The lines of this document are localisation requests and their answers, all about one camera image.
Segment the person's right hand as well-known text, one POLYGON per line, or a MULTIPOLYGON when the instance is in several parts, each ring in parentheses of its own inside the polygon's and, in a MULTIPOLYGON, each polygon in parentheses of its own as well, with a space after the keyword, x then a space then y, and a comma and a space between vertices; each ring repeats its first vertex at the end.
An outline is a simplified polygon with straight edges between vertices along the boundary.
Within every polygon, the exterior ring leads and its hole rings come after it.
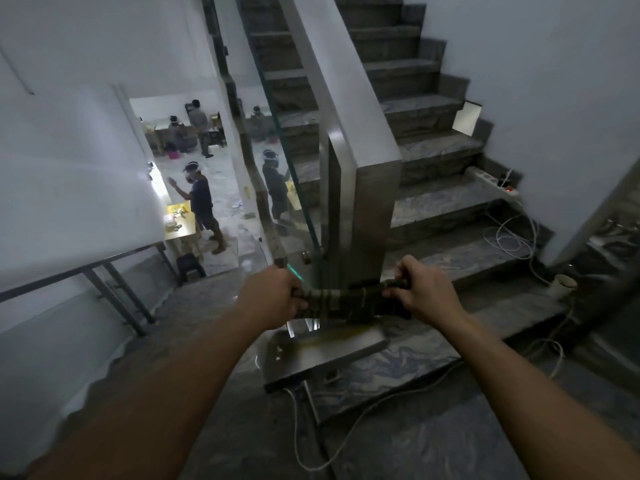
POLYGON ((398 300, 414 317, 445 334, 468 326, 468 313, 439 268, 405 255, 396 265, 396 278, 407 280, 409 289, 388 287, 382 293, 385 298, 398 300))

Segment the person's left hand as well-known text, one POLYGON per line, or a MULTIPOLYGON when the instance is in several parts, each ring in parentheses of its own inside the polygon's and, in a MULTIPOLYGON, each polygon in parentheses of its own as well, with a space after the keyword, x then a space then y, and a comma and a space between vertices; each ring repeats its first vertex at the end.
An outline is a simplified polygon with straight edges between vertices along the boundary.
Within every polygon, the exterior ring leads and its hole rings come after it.
POLYGON ((282 327, 287 319, 287 291, 300 281, 289 269, 268 266, 251 275, 237 297, 235 314, 248 330, 262 333, 282 327))

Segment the dark striped sock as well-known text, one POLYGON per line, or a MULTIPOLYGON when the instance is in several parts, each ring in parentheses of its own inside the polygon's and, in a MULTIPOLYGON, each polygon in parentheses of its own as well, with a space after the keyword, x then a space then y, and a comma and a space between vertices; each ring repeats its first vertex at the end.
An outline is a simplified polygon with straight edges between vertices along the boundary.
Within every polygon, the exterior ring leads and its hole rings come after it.
POLYGON ((308 310, 299 319, 338 320, 368 322, 379 317, 396 316, 410 319, 411 315, 397 315, 395 305, 383 296, 390 281, 357 289, 304 290, 308 310))

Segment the person's left forearm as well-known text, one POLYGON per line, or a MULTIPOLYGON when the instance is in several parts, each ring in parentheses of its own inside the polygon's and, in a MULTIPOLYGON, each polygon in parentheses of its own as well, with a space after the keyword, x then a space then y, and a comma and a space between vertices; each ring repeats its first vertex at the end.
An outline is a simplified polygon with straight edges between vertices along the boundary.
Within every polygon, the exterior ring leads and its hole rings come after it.
POLYGON ((237 306, 54 448, 28 480, 176 480, 239 359, 286 314, 237 306))

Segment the person's right forearm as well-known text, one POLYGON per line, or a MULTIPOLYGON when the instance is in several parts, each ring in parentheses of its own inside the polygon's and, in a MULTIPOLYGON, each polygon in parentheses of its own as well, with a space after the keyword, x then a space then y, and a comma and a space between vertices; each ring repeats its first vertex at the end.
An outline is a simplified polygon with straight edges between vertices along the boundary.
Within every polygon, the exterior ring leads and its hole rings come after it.
POLYGON ((467 313, 441 325, 531 480, 640 480, 640 456, 596 414, 467 313))

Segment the black stool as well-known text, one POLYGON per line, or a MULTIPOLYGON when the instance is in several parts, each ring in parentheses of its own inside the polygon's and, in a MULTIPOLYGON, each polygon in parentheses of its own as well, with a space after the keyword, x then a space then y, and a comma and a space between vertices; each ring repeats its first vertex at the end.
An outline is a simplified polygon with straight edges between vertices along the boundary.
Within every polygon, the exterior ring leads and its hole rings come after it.
POLYGON ((188 274, 191 272, 197 273, 199 278, 207 277, 207 274, 199 259, 193 253, 185 253, 178 256, 175 259, 175 264, 177 266, 180 286, 188 282, 188 274))

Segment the white power strip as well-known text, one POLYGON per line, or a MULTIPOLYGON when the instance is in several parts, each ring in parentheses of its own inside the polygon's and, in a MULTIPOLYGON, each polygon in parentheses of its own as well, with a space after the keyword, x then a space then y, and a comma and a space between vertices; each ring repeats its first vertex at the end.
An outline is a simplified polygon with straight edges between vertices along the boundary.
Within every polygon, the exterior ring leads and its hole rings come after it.
POLYGON ((502 181, 481 168, 469 166, 465 169, 465 175, 478 181, 482 187, 489 191, 494 197, 500 198, 514 205, 521 205, 520 193, 514 186, 502 181))

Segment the yellow table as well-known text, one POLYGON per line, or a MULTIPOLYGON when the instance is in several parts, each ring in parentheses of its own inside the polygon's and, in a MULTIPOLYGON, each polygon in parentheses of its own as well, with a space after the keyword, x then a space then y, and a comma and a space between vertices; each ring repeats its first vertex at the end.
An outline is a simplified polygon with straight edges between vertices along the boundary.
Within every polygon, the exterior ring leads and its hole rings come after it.
POLYGON ((200 262, 203 261, 202 231, 189 201, 167 206, 164 227, 165 245, 175 258, 193 254, 200 262))

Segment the glass railing panel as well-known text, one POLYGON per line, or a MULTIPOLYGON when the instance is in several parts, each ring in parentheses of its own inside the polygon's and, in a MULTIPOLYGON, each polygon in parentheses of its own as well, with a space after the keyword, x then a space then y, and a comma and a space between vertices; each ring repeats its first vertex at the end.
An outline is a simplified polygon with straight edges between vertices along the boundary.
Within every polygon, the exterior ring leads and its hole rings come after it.
POLYGON ((320 288, 321 247, 312 207, 305 197, 307 181, 300 183, 298 174, 308 163, 308 154, 297 156, 291 142, 298 134, 284 127, 289 116, 296 115, 298 105, 289 110, 288 99, 277 95, 284 77, 303 76, 300 60, 278 0, 238 0, 238 4, 257 74, 252 85, 255 102, 248 105, 252 111, 259 105, 271 123, 268 140, 256 142, 262 150, 260 160, 271 216, 282 238, 288 268, 300 276, 306 289, 320 288))

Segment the grey marble staircase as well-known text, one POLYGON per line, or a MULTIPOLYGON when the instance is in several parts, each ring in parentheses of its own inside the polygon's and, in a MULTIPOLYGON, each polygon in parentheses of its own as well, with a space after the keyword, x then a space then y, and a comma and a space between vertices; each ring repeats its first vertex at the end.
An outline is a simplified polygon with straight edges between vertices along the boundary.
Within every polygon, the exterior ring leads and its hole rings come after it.
MULTIPOLYGON (((412 254, 443 268, 463 303, 507 338, 556 318, 563 306, 524 271, 524 249, 505 252, 486 211, 506 202, 465 174, 484 142, 453 129, 466 87, 441 75, 443 46, 420 40, 426 6, 404 0, 334 0, 402 158, 383 279, 412 254)), ((321 164, 316 97, 279 0, 239 0, 249 42, 275 104, 276 130, 292 160, 299 195, 320 232, 321 164)))

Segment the white cup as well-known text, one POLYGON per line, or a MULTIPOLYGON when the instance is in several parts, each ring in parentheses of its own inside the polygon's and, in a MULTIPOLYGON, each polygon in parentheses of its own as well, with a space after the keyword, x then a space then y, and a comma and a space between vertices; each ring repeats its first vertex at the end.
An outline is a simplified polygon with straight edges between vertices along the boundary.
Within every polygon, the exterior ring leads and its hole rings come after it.
POLYGON ((555 301, 560 301, 571 295, 578 287, 578 282, 572 277, 565 274, 556 274, 553 281, 546 288, 545 295, 555 301))

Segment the white square board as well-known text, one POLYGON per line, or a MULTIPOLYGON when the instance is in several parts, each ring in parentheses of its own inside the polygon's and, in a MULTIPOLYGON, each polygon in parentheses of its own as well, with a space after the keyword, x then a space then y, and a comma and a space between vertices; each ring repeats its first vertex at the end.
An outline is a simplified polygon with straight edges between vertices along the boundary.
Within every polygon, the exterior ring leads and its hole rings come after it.
POLYGON ((464 101, 462 108, 456 113, 452 129, 472 137, 480 118, 483 106, 471 101, 464 101))

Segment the steel stair railing post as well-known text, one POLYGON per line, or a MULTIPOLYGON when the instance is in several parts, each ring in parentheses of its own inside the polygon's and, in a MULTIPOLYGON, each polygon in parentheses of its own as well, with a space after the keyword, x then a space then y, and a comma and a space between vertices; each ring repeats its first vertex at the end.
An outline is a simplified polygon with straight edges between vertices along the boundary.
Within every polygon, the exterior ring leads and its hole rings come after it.
MULTIPOLYGON (((278 0, 319 108, 321 256, 324 289, 380 282, 402 157, 335 0, 278 0)), ((261 350, 268 392, 380 351, 379 326, 330 325, 290 338, 273 332, 261 350)))

